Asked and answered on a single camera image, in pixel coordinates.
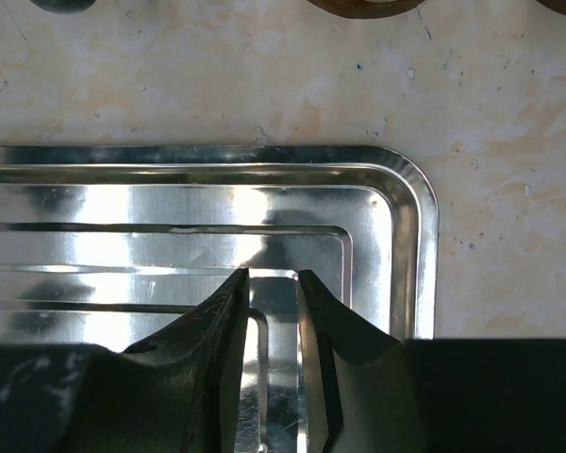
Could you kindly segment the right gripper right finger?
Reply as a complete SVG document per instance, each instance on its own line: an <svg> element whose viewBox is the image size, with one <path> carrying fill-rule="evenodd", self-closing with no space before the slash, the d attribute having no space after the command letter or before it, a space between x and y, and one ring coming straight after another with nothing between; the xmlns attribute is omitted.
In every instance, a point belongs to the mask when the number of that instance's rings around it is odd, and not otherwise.
<svg viewBox="0 0 566 453"><path fill-rule="evenodd" d="M298 327L310 452L426 452L402 344L298 275Z"/></svg>

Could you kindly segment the grey cup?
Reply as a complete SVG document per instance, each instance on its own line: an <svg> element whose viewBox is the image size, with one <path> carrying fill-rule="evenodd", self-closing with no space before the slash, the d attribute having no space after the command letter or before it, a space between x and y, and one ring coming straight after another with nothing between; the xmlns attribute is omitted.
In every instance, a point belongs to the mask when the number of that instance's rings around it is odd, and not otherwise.
<svg viewBox="0 0 566 453"><path fill-rule="evenodd" d="M31 0L38 8L57 14L75 14L94 5L95 0Z"/></svg>

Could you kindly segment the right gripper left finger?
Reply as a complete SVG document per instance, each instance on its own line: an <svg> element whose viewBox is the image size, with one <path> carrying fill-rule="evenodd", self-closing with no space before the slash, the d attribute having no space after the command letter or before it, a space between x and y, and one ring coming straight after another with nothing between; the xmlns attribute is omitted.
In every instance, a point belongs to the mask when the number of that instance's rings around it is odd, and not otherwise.
<svg viewBox="0 0 566 453"><path fill-rule="evenodd" d="M122 385L141 400L125 452L231 452L249 320L249 272L235 270L205 301L129 346Z"/></svg>

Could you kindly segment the dark wooden coaster front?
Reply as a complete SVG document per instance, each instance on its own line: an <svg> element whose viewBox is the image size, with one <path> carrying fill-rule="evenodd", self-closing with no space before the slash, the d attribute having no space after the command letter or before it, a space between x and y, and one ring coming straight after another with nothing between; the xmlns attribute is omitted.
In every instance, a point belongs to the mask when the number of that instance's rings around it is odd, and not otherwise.
<svg viewBox="0 0 566 453"><path fill-rule="evenodd" d="M346 19L380 19L406 13L424 0L309 0L317 8Z"/></svg>

